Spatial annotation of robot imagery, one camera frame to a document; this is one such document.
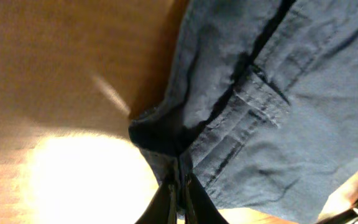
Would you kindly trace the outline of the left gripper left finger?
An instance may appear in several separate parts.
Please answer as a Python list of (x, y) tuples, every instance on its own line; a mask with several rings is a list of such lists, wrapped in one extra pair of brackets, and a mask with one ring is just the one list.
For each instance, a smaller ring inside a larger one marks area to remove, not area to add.
[(177, 187), (165, 180), (154, 194), (148, 207), (135, 224), (176, 224)]

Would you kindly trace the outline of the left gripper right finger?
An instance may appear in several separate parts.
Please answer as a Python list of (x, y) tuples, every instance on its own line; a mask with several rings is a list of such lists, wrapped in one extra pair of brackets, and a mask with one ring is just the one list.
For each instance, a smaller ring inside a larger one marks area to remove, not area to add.
[(229, 224), (193, 173), (186, 176), (184, 199), (186, 224)]

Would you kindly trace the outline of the navy blue shorts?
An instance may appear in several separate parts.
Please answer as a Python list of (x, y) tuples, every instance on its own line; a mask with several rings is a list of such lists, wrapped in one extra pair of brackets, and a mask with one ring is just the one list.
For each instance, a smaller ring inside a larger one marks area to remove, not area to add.
[(314, 222), (358, 171), (358, 0), (190, 1), (161, 104), (129, 126), (161, 182)]

